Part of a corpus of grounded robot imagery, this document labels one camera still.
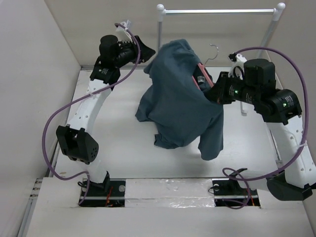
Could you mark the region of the pink clothes hanger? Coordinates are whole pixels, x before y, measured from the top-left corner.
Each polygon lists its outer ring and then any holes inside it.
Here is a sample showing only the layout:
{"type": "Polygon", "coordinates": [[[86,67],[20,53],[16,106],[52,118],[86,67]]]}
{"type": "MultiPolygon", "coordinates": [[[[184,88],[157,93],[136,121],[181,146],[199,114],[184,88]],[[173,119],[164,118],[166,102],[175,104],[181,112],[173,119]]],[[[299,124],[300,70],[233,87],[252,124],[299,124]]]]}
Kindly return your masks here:
{"type": "Polygon", "coordinates": [[[214,57],[212,57],[212,58],[208,58],[208,59],[205,61],[204,64],[202,64],[201,62],[199,62],[199,63],[197,64],[197,67],[196,67],[196,70],[195,70],[195,72],[197,72],[198,76],[195,77],[194,75],[192,75],[192,79],[193,79],[193,81],[194,81],[194,83],[195,83],[195,85],[197,86],[198,89],[200,89],[199,84],[198,84],[199,79],[200,79],[200,81],[202,81],[202,80],[201,80],[202,78],[204,78],[204,80],[209,84],[210,87],[213,87],[213,86],[214,86],[214,83],[213,83],[213,81],[211,80],[210,75],[208,74],[208,72],[207,72],[207,70],[206,70],[206,68],[205,68],[205,64],[206,64],[208,61],[214,60],[214,59],[217,58],[217,56],[218,56],[218,54],[219,54],[219,48],[218,48],[218,46],[216,46],[216,45],[214,45],[214,44],[211,44],[211,43],[209,44],[209,46],[216,48],[216,55],[215,55],[214,57]]]}

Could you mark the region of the blue t shirt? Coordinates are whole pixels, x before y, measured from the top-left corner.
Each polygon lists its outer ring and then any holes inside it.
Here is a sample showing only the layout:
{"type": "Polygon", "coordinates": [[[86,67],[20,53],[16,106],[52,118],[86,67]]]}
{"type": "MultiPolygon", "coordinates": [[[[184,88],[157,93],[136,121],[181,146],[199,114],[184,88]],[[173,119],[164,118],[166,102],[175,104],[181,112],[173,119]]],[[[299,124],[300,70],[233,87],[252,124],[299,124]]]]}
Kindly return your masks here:
{"type": "Polygon", "coordinates": [[[185,39],[163,45],[144,69],[152,85],[135,116],[139,122],[155,123],[155,146],[176,149],[199,138],[201,158],[212,160],[223,149],[224,109],[205,97],[210,89],[207,82],[194,83],[198,63],[199,57],[185,39]]]}

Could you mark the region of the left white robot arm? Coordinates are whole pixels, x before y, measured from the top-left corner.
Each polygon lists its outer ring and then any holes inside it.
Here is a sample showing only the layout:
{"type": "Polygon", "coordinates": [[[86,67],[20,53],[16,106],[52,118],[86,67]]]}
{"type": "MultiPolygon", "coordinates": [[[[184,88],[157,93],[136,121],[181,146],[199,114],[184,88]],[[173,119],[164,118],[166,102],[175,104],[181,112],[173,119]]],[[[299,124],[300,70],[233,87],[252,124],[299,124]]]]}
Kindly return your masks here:
{"type": "Polygon", "coordinates": [[[120,78],[120,68],[128,63],[147,62],[155,50],[147,47],[139,36],[132,41],[123,41],[107,35],[100,40],[99,52],[86,91],[88,98],[80,102],[75,115],[65,126],[57,128],[56,135],[62,154],[88,171],[90,181],[94,183],[93,190],[104,196],[110,191],[110,183],[105,180],[107,171],[97,157],[99,145],[91,136],[95,120],[113,91],[108,87],[120,78]]]}

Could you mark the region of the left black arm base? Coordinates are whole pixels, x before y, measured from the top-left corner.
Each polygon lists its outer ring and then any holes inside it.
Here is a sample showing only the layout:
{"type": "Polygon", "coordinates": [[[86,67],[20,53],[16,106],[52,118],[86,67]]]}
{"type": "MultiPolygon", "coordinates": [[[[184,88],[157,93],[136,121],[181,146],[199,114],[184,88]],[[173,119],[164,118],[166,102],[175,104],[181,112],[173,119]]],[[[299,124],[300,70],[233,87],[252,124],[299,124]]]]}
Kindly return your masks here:
{"type": "Polygon", "coordinates": [[[90,182],[87,188],[87,179],[83,179],[78,186],[80,207],[125,207],[125,179],[112,179],[107,172],[103,183],[90,182]]]}

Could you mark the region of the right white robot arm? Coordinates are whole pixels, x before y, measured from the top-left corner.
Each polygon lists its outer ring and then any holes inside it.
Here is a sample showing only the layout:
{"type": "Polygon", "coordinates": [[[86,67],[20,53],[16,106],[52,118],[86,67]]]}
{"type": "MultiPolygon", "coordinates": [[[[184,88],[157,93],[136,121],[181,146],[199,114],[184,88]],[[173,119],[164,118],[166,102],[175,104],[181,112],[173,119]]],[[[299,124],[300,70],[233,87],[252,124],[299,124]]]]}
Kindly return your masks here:
{"type": "Polygon", "coordinates": [[[281,201],[303,201],[316,188],[316,166],[306,144],[308,115],[297,95],[276,87],[275,65],[266,59],[246,60],[238,54],[228,72],[221,72],[207,98],[219,104],[240,101],[254,107],[275,140],[282,167],[272,174],[246,168],[229,175],[228,188],[240,194],[245,188],[269,191],[281,201]]]}

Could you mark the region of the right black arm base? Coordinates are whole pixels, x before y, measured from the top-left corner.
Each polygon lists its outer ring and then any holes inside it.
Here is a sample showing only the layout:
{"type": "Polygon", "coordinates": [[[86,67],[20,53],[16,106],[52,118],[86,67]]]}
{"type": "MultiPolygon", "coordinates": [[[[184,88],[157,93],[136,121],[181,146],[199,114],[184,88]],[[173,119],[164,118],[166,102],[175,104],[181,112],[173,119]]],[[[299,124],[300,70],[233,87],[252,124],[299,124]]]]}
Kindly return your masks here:
{"type": "Polygon", "coordinates": [[[214,195],[216,207],[228,207],[230,209],[242,209],[246,206],[259,207],[260,202],[256,190],[242,188],[238,181],[231,177],[240,178],[240,173],[246,171],[246,168],[233,171],[228,178],[214,178],[208,192],[214,195]]]}

